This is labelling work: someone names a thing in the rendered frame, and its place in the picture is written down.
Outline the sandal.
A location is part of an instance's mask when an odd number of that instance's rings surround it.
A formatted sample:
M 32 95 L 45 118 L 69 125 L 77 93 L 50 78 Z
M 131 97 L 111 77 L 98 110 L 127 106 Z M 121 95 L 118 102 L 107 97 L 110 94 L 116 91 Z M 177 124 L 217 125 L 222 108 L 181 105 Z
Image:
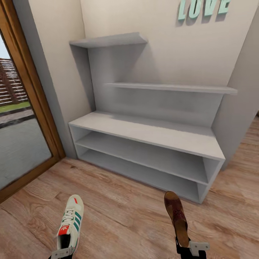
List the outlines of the sandal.
M 175 234 L 177 236 L 180 246 L 189 246 L 189 237 L 187 235 L 187 220 L 185 218 L 182 203 L 177 195 L 172 192 L 166 192 L 164 196 L 164 204 L 166 210 L 172 220 L 173 227 L 175 229 Z

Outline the gym shoe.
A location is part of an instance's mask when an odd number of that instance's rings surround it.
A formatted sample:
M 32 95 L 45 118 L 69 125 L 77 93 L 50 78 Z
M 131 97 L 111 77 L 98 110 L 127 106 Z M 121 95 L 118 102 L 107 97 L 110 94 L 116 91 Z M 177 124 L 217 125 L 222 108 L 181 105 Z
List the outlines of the gym shoe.
M 76 253 L 79 239 L 82 219 L 84 215 L 84 204 L 78 194 L 73 194 L 67 201 L 62 222 L 57 233 L 57 250 L 74 247 Z

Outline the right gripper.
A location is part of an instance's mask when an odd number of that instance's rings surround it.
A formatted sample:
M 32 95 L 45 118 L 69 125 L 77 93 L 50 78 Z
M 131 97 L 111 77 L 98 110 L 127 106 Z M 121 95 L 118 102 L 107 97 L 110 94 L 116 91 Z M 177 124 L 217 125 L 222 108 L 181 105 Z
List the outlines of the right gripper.
M 199 250 L 199 256 L 193 256 L 190 247 L 180 246 L 176 238 L 177 253 L 181 254 L 181 259 L 206 259 L 206 251 Z

